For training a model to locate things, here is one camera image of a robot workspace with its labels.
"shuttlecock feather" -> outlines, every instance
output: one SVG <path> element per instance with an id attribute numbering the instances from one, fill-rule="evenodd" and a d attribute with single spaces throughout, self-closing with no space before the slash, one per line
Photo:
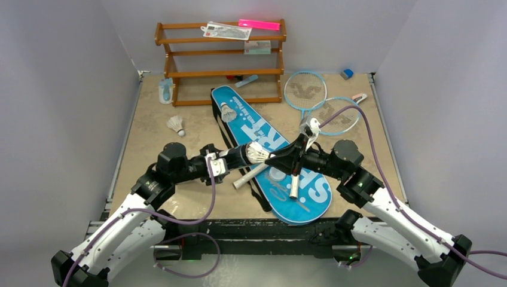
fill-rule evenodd
<path id="1" fill-rule="evenodd" d="M 246 157 L 252 164 L 263 163 L 269 158 L 269 152 L 258 142 L 251 142 L 246 147 Z"/>
<path id="2" fill-rule="evenodd" d="M 231 109 L 226 103 L 221 103 L 220 109 L 222 110 L 222 121 L 226 123 L 232 121 L 237 116 L 236 111 Z"/>
<path id="3" fill-rule="evenodd" d="M 167 126 L 173 129 L 179 136 L 184 136 L 185 131 L 183 130 L 183 120 L 180 116 L 176 115 L 167 121 Z"/>

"badminton racket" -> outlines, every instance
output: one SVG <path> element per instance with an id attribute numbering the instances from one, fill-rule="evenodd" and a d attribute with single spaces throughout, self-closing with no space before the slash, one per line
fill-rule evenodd
<path id="1" fill-rule="evenodd" d="M 324 79 L 312 71 L 299 71 L 291 75 L 285 83 L 283 94 L 287 103 L 304 114 L 311 109 L 320 108 L 328 96 L 328 87 Z M 292 175 L 291 199 L 298 198 L 299 176 Z"/>
<path id="2" fill-rule="evenodd" d="M 320 123 L 323 123 L 340 109 L 350 105 L 359 105 L 367 97 L 368 95 L 364 93 L 357 94 L 351 99 L 348 97 L 332 97 L 330 99 L 326 99 L 325 103 L 320 107 L 319 105 L 316 105 L 317 108 L 312 109 L 308 116 L 317 119 Z M 358 123 L 360 118 L 361 114 L 357 109 L 348 109 L 330 121 L 327 125 L 321 127 L 320 134 L 327 136 L 341 135 L 342 133 L 352 129 Z"/>

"white racket grip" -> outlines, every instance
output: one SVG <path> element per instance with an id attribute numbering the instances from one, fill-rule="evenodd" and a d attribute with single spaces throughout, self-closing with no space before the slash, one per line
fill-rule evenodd
<path id="1" fill-rule="evenodd" d="M 254 169 L 250 170 L 247 174 L 243 175 L 240 179 L 233 182 L 234 188 L 239 189 L 242 187 L 245 183 L 249 182 L 252 178 L 254 178 L 256 175 L 261 173 L 263 170 L 265 170 L 268 167 L 267 164 L 261 163 Z"/>
<path id="2" fill-rule="evenodd" d="M 298 199 L 298 190 L 300 188 L 300 175 L 292 176 L 290 199 Z"/>

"gray wall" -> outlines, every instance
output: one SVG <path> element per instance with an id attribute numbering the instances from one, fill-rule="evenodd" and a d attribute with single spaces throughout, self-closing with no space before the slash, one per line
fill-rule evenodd
<path id="1" fill-rule="evenodd" d="M 507 3 L 419 0 L 380 66 L 377 88 L 412 207 L 506 251 Z M 507 260 L 472 257 L 507 270 Z M 505 286 L 468 265 L 461 286 Z"/>
<path id="2" fill-rule="evenodd" d="M 54 286 L 97 219 L 138 75 L 98 0 L 0 4 L 0 285 Z"/>
<path id="3" fill-rule="evenodd" d="M 102 0 L 120 38 L 139 70 L 161 72 L 164 48 L 154 42 L 157 22 L 184 23 L 273 20 L 284 18 L 287 42 L 283 46 L 288 72 L 314 69 L 337 72 L 373 72 L 386 57 L 416 0 Z M 183 36 L 202 36 L 200 30 Z M 242 48 L 241 43 L 180 44 L 180 49 Z M 266 56 L 178 57 L 182 71 L 203 69 L 269 68 Z"/>

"wooden rack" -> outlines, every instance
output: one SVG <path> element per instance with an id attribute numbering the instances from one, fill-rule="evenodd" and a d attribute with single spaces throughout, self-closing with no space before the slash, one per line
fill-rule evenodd
<path id="1" fill-rule="evenodd" d="M 166 64 L 164 67 L 164 76 L 173 79 L 173 106 L 196 106 L 196 105 L 211 105 L 211 100 L 178 100 L 178 87 L 181 78 L 187 77 L 212 77 L 212 76 L 227 76 L 227 75 L 274 75 L 276 79 L 278 97 L 263 97 L 263 98 L 250 98 L 245 99 L 247 103 L 279 103 L 282 101 L 282 87 L 280 85 L 280 75 L 283 75 L 283 53 L 282 43 L 287 39 L 287 32 L 285 30 L 285 21 L 280 19 L 278 21 L 271 21 L 280 23 L 280 35 L 261 35 L 250 36 L 250 41 L 278 41 L 278 48 L 272 48 L 272 53 L 277 53 L 277 67 L 273 69 L 242 69 L 242 70 L 221 70 L 221 71 L 200 71 L 200 72 L 178 72 L 175 56 L 201 56 L 201 55 L 224 55 L 224 54 L 243 54 L 243 50 L 204 50 L 204 51 L 171 51 L 170 44 L 181 43 L 208 43 L 208 42 L 231 42 L 241 41 L 233 39 L 222 38 L 178 38 L 169 39 L 166 37 L 165 30 L 170 29 L 200 29 L 201 26 L 206 26 L 207 23 L 181 23 L 181 24 L 157 24 L 155 31 L 155 44 L 157 46 L 163 45 L 166 51 Z M 227 25 L 238 25 L 238 22 L 221 22 Z"/>

